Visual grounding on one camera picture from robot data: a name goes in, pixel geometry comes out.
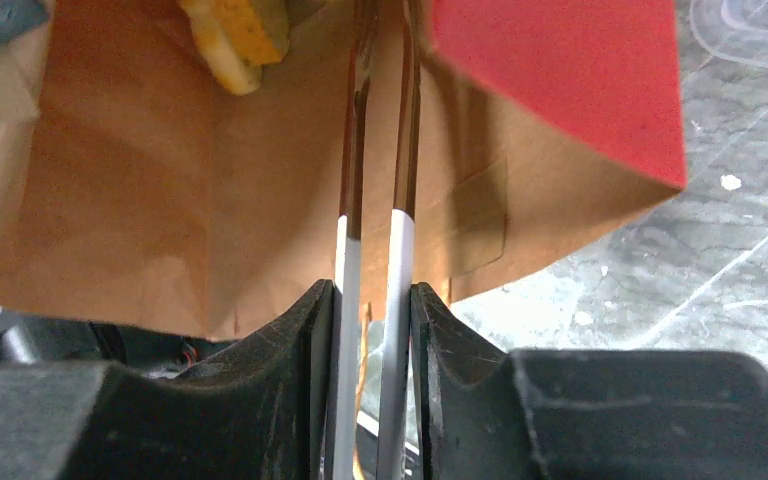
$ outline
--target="tongs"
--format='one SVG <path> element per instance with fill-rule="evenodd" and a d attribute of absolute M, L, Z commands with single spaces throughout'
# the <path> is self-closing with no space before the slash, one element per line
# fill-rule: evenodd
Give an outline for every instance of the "tongs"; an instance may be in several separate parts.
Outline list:
<path fill-rule="evenodd" d="M 405 411 L 410 343 L 409 292 L 413 275 L 414 214 L 419 144 L 419 10 L 416 0 L 403 0 L 404 63 L 382 358 L 379 410 L 378 480 L 403 477 Z M 325 429 L 325 478 L 353 476 L 360 345 L 361 205 L 366 103 L 372 76 L 377 26 L 377 0 L 355 0 L 340 211 L 337 220 L 337 262 L 331 376 Z"/>

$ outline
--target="red paper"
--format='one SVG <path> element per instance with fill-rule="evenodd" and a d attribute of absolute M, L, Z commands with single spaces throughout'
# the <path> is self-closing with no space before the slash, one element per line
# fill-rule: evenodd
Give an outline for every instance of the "red paper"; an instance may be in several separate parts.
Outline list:
<path fill-rule="evenodd" d="M 665 0 L 434 0 L 437 52 L 595 150 L 687 183 L 675 6 Z"/>

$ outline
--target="white object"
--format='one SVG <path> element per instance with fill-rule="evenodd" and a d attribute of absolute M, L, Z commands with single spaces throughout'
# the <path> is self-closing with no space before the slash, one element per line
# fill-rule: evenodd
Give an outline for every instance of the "white object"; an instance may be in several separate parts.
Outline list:
<path fill-rule="evenodd" d="M 328 388 L 325 456 L 327 475 L 350 478 L 355 448 L 355 386 L 360 345 L 361 243 L 348 235 L 348 217 L 337 220 L 337 259 L 334 271 L 334 330 L 331 351 L 331 384 Z"/>
<path fill-rule="evenodd" d="M 378 413 L 378 418 L 386 419 L 390 428 L 378 432 L 378 471 L 392 472 L 398 478 L 404 477 L 405 392 L 408 382 L 413 243 L 413 219 L 407 213 L 393 209 L 387 264 L 384 351 L 381 355 L 381 403 Z"/>
<path fill-rule="evenodd" d="M 734 175 L 722 175 L 720 176 L 720 186 L 731 192 L 742 187 L 743 182 Z"/>
<path fill-rule="evenodd" d="M 581 326 L 587 326 L 587 325 L 593 324 L 593 316 L 587 312 L 583 312 L 583 311 L 575 312 L 575 315 L 573 315 L 572 318 L 575 321 L 575 323 Z"/>

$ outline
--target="gray marble surface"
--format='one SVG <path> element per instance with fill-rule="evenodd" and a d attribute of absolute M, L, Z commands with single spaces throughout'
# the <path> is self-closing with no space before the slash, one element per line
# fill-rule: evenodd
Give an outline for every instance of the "gray marble surface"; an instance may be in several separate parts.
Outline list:
<path fill-rule="evenodd" d="M 768 70 L 712 57 L 691 35 L 689 4 L 676 3 L 687 191 L 538 273 L 453 306 L 500 348 L 734 350 L 768 367 Z M 747 5 L 748 15 L 768 18 L 768 0 Z M 374 324 L 363 398 L 372 417 L 382 337 Z M 412 397 L 408 405 L 412 419 Z"/>

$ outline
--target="food item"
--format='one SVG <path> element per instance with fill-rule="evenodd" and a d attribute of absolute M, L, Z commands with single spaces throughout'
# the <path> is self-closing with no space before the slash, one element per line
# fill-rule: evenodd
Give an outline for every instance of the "food item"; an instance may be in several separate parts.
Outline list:
<path fill-rule="evenodd" d="M 261 65 L 284 59 L 290 25 L 284 0 L 179 0 L 216 80 L 231 93 L 260 88 Z"/>
<path fill-rule="evenodd" d="M 237 55 L 211 12 L 210 0 L 181 0 L 180 5 L 190 17 L 196 47 L 216 81 L 235 95 L 245 95 L 260 88 L 261 67 L 251 65 Z"/>
<path fill-rule="evenodd" d="M 240 58 L 251 65 L 284 59 L 290 49 L 285 0 L 212 0 L 212 4 L 213 15 Z"/>

